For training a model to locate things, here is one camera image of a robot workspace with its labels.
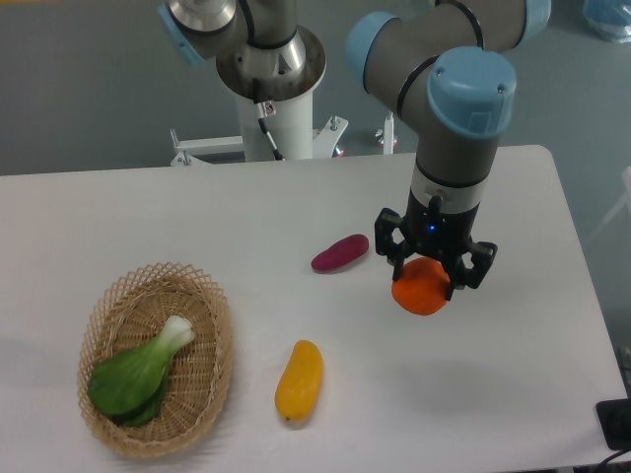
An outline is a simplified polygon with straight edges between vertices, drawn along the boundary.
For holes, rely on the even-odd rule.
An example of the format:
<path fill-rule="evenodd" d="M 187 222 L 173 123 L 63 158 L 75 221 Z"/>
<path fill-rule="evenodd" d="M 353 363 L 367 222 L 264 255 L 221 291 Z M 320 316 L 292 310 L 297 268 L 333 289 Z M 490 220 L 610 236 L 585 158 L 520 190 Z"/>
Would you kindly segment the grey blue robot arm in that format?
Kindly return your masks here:
<path fill-rule="evenodd" d="M 505 52 L 543 30 L 547 1 L 438 1 L 415 20 L 362 18 L 347 66 L 363 89 L 418 137 L 407 209 L 380 212 L 375 249 L 399 280 L 412 255 L 439 262 L 449 290 L 477 288 L 497 247 L 471 236 L 486 179 L 513 110 L 516 73 Z M 159 17 L 191 64 L 214 60 L 239 105 L 250 162 L 312 158 L 309 101 L 325 71 L 319 39 L 293 1 L 165 1 Z"/>

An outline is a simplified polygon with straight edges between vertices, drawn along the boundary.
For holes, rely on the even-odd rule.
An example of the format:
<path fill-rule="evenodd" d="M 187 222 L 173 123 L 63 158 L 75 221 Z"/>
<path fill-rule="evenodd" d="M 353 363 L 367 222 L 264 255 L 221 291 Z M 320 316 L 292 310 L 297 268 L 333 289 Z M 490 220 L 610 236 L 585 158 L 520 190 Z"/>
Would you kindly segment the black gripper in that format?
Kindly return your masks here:
<path fill-rule="evenodd" d="M 498 246 L 490 241 L 473 241 L 471 231 L 479 205 L 456 214 L 432 214 L 429 203 L 422 203 L 409 192 L 404 217 L 382 208 L 374 224 L 375 250 L 392 267 L 392 281 L 402 273 L 405 260 L 413 254 L 447 259 L 449 288 L 446 300 L 456 290 L 477 289 L 494 263 Z"/>

